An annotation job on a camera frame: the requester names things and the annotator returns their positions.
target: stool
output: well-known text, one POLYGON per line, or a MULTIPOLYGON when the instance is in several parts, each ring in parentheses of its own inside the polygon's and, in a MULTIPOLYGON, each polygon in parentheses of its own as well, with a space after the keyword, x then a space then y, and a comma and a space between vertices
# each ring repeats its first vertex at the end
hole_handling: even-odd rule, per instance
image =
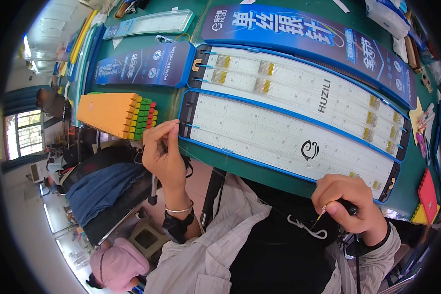
POLYGON ((129 237, 134 247, 139 250, 145 258, 151 260, 152 255, 169 241, 169 238, 160 234, 149 224, 150 218, 141 220, 129 237))

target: silver bracelet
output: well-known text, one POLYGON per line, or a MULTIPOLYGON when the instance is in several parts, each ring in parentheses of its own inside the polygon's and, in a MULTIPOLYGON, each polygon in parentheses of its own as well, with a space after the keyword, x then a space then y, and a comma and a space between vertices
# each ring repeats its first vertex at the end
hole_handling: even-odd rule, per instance
POLYGON ((166 208, 166 204, 165 204, 165 210, 168 211, 168 212, 171 212, 172 214, 178 214, 178 213, 181 213, 181 212, 187 212, 188 210, 192 209, 193 205, 194 205, 193 200, 190 199, 189 201, 191 201, 191 206, 189 208, 187 208, 187 209, 183 209, 183 210, 170 210, 170 209, 166 208))

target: curtain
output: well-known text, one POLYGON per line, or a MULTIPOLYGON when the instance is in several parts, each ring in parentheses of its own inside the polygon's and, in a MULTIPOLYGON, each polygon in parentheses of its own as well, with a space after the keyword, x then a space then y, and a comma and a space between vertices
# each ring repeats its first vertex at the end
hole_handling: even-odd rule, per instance
POLYGON ((17 159, 2 162, 2 173, 7 173, 25 164, 35 163, 47 158, 47 153, 30 154, 17 159))
POLYGON ((41 88, 50 89, 50 86, 29 86, 6 92, 3 99, 3 116, 36 110, 36 93, 41 88))

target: person's right hand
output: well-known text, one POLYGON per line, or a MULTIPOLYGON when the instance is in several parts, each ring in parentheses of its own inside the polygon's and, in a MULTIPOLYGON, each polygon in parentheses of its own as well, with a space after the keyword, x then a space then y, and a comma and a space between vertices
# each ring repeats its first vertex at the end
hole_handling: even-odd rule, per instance
POLYGON ((179 122, 165 121, 142 135, 143 165, 159 179, 165 191, 176 194, 184 193, 186 183, 186 167, 178 149, 179 122))
POLYGON ((347 232, 362 233, 366 245, 374 246, 387 234, 387 222, 379 207, 373 202, 372 191, 361 178, 342 174, 326 174, 317 180, 312 203, 318 214, 326 205, 328 214, 347 232), (343 198, 358 207, 356 215, 349 215, 337 199, 343 198))

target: wristwatch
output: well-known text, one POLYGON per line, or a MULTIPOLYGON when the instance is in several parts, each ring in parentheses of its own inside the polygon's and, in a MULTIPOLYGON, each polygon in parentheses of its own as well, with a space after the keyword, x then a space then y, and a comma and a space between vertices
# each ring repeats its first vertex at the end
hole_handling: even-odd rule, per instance
POLYGON ((171 241, 178 244, 184 244, 186 242, 185 233, 187 227, 193 223, 194 220, 194 208, 191 209, 191 213, 184 219, 178 219, 172 215, 169 215, 165 210, 165 220, 163 222, 162 228, 170 238, 171 241))

